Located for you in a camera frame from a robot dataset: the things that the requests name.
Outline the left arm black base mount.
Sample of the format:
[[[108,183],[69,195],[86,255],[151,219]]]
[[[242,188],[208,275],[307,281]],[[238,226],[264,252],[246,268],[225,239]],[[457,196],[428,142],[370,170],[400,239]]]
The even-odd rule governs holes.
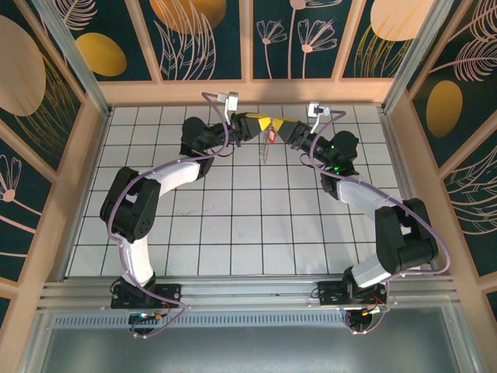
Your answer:
[[[162,298],[177,302],[181,298],[180,284],[157,284],[155,278],[152,278],[144,287]],[[109,289],[112,293],[112,309],[161,309],[164,306],[163,301],[145,294],[122,277],[114,281]]]

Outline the left aluminium frame post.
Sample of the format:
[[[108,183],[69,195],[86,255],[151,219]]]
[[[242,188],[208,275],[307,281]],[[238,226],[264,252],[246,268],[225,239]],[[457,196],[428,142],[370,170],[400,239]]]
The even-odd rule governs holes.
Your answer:
[[[86,92],[96,105],[99,113],[108,118],[111,106],[107,103],[99,84],[86,64],[85,59],[80,53],[75,39],[69,29],[64,25],[60,13],[52,0],[32,0],[40,17],[47,24],[47,28],[57,42],[59,48],[65,52],[68,63],[73,67],[79,81],[85,87]]]

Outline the left controller board green light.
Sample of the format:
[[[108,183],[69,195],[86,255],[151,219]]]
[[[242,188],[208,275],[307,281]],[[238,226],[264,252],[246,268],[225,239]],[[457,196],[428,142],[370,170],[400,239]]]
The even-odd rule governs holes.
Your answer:
[[[139,312],[132,313],[129,315],[128,323],[139,323],[139,322],[157,322],[157,320],[162,319],[164,314],[160,312]]]

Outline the perforated metal strip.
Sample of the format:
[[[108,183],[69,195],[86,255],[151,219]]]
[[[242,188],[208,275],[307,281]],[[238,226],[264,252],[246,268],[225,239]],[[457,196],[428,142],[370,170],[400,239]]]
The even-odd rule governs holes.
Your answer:
[[[129,315],[66,314],[54,318],[54,329],[154,329],[164,326],[172,319],[145,318],[144,313]],[[172,323],[173,328],[193,327],[251,327],[251,326],[320,326],[342,325],[343,311],[289,311],[289,312],[186,312]]]

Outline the right aluminium frame post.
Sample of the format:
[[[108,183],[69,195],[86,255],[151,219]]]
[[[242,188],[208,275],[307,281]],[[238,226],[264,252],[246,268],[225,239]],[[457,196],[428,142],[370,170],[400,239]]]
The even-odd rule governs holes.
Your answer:
[[[435,0],[431,5],[426,18],[401,62],[388,94],[382,103],[383,112],[385,114],[389,114],[394,109],[401,94],[405,91],[415,70],[433,44],[433,40],[447,18],[453,2],[454,0]]]

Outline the aluminium mounting rail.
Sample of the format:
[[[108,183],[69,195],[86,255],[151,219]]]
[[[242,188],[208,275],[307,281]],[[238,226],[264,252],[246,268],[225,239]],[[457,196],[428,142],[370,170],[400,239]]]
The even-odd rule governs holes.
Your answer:
[[[332,275],[261,275],[160,277],[158,284],[180,284],[181,301],[192,312],[315,310],[311,297],[320,281]],[[100,312],[110,309],[110,277],[70,277],[43,286],[38,312]],[[459,304],[450,276],[401,277],[389,285],[389,305],[395,308]]]

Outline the aluminium frame post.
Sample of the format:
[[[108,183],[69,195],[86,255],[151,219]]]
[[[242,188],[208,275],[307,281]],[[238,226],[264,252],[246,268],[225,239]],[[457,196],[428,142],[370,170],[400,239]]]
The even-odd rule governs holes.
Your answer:
[[[401,94],[405,91],[415,70],[433,44],[433,40],[447,18],[453,2],[454,0],[435,0],[431,5],[426,18],[401,62],[388,94],[382,103],[383,112],[385,114],[389,114],[394,109]]]
[[[111,106],[107,103],[99,84],[86,64],[85,59],[80,53],[75,39],[69,29],[64,25],[60,13],[52,0],[32,0],[40,17],[47,24],[47,28],[57,42],[59,48],[65,52],[68,63],[73,67],[79,81],[85,87],[86,92],[96,105],[99,113],[108,118]]]

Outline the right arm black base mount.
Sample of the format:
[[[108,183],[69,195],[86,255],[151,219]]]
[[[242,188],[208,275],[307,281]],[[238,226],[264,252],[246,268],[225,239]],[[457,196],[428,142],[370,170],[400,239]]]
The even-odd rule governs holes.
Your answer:
[[[320,281],[316,291],[321,306],[358,306],[364,309],[387,304],[387,290],[382,284],[360,288],[346,281]]]

